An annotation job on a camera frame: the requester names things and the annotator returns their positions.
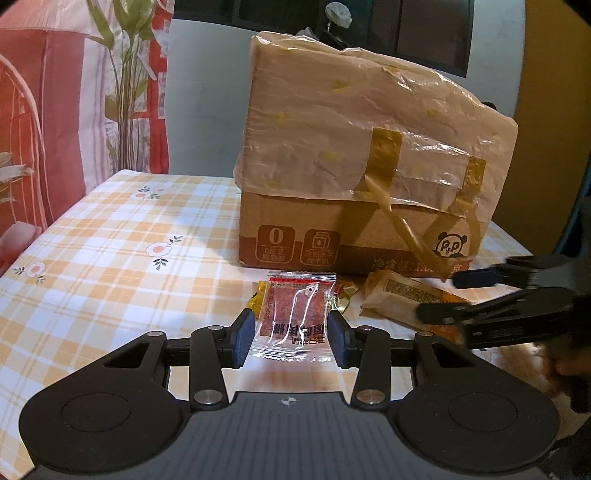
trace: plaid tablecloth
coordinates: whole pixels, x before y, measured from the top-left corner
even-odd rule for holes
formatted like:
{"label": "plaid tablecloth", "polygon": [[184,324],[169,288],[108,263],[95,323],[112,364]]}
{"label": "plaid tablecloth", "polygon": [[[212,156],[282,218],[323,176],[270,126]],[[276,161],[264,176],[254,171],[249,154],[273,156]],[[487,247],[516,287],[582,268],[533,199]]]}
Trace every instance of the plaid tablecloth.
{"label": "plaid tablecloth", "polygon": [[[239,200],[231,179],[122,171],[65,213],[0,278],[2,474],[19,478],[32,467],[18,416],[37,391],[146,331],[175,338],[232,323],[267,274],[237,262]],[[527,251],[492,223],[474,264],[522,254]],[[495,287],[462,296],[482,301],[506,292]],[[357,295],[346,312],[353,325],[379,326],[398,338],[414,335],[389,320],[360,317],[360,303]],[[541,386],[530,346],[479,355]],[[187,369],[173,370],[170,390],[187,398]],[[341,390],[348,399],[356,371],[334,362],[249,357],[224,376],[230,396],[237,390]],[[408,369],[392,369],[392,397],[410,389]],[[564,398],[557,405],[564,432],[581,424]]]}

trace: metal pivot screw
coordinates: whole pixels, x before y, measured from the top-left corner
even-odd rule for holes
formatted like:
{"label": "metal pivot screw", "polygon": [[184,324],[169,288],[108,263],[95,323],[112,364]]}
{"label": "metal pivot screw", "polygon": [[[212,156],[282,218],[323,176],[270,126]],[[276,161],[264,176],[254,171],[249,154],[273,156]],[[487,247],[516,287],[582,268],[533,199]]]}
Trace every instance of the metal pivot screw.
{"label": "metal pivot screw", "polygon": [[357,400],[361,403],[367,403],[367,405],[375,405],[376,403],[382,403],[386,399],[384,392],[380,390],[374,390],[370,388],[368,390],[362,390],[357,393]]}
{"label": "metal pivot screw", "polygon": [[193,396],[194,400],[201,405],[214,405],[222,400],[223,395],[217,390],[199,390]]}

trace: packing tape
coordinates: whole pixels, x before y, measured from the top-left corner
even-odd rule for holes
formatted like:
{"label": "packing tape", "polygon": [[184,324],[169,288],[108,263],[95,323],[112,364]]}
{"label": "packing tape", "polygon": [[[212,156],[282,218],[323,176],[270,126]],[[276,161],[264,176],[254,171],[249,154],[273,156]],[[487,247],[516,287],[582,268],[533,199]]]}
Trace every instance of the packing tape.
{"label": "packing tape", "polygon": [[[416,235],[408,222],[392,211],[390,185],[396,175],[401,146],[402,134],[400,132],[386,128],[374,128],[369,147],[368,162],[363,177],[355,187],[353,198],[377,202],[392,223],[396,233],[404,240],[417,259],[423,265],[432,269],[442,280],[446,280],[451,276],[458,262],[436,255],[427,246],[425,241],[427,235],[423,237]],[[472,251],[474,249],[478,251],[478,245],[480,244],[480,225],[476,218],[474,198],[482,188],[485,166],[486,162],[484,160],[470,157],[462,188],[448,208],[449,213],[441,212],[426,232],[426,234],[431,234],[431,231],[435,231],[440,225],[445,226],[452,222],[452,226],[455,225],[459,220],[456,215],[461,212],[462,215],[466,215],[469,225],[470,256],[475,255],[475,252]]]}
{"label": "packing tape", "polygon": [[441,213],[429,225],[423,239],[427,243],[433,243],[440,232],[449,232],[458,223],[462,216],[466,217],[470,232],[470,248],[468,256],[474,257],[478,253],[478,246],[482,240],[480,223],[476,217],[476,196],[482,190],[486,161],[481,158],[469,157],[462,188],[456,194],[456,198],[447,208],[447,214]]}

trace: cardboard box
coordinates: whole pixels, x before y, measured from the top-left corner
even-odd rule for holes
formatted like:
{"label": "cardboard box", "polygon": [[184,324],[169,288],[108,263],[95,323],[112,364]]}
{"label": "cardboard box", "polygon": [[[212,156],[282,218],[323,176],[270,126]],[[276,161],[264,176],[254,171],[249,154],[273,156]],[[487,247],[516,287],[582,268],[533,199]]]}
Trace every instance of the cardboard box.
{"label": "cardboard box", "polygon": [[[398,213],[424,235],[436,212],[398,207]],[[482,235],[486,224],[481,223]],[[450,232],[429,243],[442,257],[470,264],[469,228],[460,219]],[[366,274],[393,270],[407,277],[436,277],[408,251],[377,204],[303,200],[242,192],[238,259],[250,267]]]}
{"label": "cardboard box", "polygon": [[262,33],[242,154],[250,267],[447,277],[501,194],[515,122],[434,70]]}

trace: flower print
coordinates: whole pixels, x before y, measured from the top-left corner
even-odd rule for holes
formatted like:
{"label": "flower print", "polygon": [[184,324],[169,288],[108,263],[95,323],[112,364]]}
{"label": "flower print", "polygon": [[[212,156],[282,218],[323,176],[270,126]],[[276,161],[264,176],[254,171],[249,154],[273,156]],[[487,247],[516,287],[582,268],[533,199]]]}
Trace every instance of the flower print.
{"label": "flower print", "polygon": [[135,192],[129,195],[129,198],[132,200],[144,200],[149,198],[150,194],[146,192]]}
{"label": "flower print", "polygon": [[163,257],[172,251],[173,247],[170,245],[165,242],[156,242],[146,249],[146,253],[151,257]]}
{"label": "flower print", "polygon": [[168,243],[156,242],[146,249],[146,253],[149,256],[155,257],[152,263],[156,267],[156,270],[160,271],[162,267],[168,265],[168,259],[164,257],[172,251],[173,244],[179,243],[182,239],[182,235],[173,235],[172,238],[168,239]]}
{"label": "flower print", "polygon": [[34,278],[34,277],[39,277],[43,273],[44,270],[45,270],[45,263],[33,262],[25,269],[25,272],[27,273],[27,277]]}
{"label": "flower print", "polygon": [[138,189],[137,192],[134,192],[131,195],[129,195],[129,198],[132,200],[160,200],[162,198],[163,192],[164,189],[152,189],[148,186],[145,186]]}

